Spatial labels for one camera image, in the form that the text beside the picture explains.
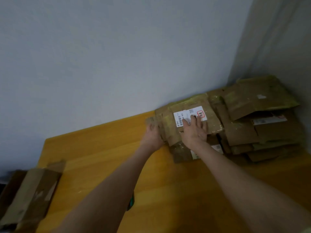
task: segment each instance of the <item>green and black object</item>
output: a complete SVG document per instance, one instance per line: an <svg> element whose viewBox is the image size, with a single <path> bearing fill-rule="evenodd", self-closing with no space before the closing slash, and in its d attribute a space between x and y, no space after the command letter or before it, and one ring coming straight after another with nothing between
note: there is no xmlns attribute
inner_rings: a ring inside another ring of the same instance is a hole
<svg viewBox="0 0 311 233"><path fill-rule="evenodd" d="M134 199L134 193L133 193L132 198L130 200L130 203L127 206L127 210L126 211L130 210L131 207L133 207L134 203L135 203L135 199Z"/></svg>

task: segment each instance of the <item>table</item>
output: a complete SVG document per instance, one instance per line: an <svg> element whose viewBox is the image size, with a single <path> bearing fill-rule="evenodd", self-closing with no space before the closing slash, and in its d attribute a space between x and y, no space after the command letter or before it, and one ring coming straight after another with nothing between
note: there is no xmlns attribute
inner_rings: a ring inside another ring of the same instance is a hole
<svg viewBox="0 0 311 233"><path fill-rule="evenodd" d="M66 160L64 174L37 232L49 232L139 146L148 112L45 141L38 167ZM311 156L246 165L247 172L311 211ZM147 161L126 212L126 232L249 232L201 160L174 164L164 146Z"/></svg>

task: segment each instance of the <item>person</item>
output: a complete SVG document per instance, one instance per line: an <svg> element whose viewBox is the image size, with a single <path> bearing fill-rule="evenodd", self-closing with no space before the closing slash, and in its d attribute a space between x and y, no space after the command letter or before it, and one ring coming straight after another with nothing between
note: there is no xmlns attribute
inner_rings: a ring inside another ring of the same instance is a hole
<svg viewBox="0 0 311 233"><path fill-rule="evenodd" d="M206 142L206 123L191 116L190 125L186 120L183 124L183 143L210 169L251 231L310 232L311 214L214 150ZM91 191L54 233L117 232L144 164L162 145L158 126L148 125L136 152Z"/></svg>

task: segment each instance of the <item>red stamp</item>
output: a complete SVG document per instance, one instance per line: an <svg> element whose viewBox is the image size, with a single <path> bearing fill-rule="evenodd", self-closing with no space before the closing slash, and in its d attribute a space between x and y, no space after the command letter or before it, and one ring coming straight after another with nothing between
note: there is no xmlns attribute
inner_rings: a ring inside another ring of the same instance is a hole
<svg viewBox="0 0 311 233"><path fill-rule="evenodd" d="M203 110L199 110L199 111L197 112L197 115L200 116L201 118L204 118L204 117L205 117L205 114L204 114Z"/></svg>

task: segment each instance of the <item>forearm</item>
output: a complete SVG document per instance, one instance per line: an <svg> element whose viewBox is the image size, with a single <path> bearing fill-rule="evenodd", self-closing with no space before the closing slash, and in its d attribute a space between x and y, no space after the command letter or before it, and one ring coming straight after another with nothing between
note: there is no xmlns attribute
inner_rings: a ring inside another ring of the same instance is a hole
<svg viewBox="0 0 311 233"><path fill-rule="evenodd" d="M289 197L252 177L208 144L196 147L194 152L254 232L299 232L311 225L310 213Z"/></svg>
<svg viewBox="0 0 311 233"><path fill-rule="evenodd" d="M138 150L91 191L55 233L116 232L152 148Z"/></svg>

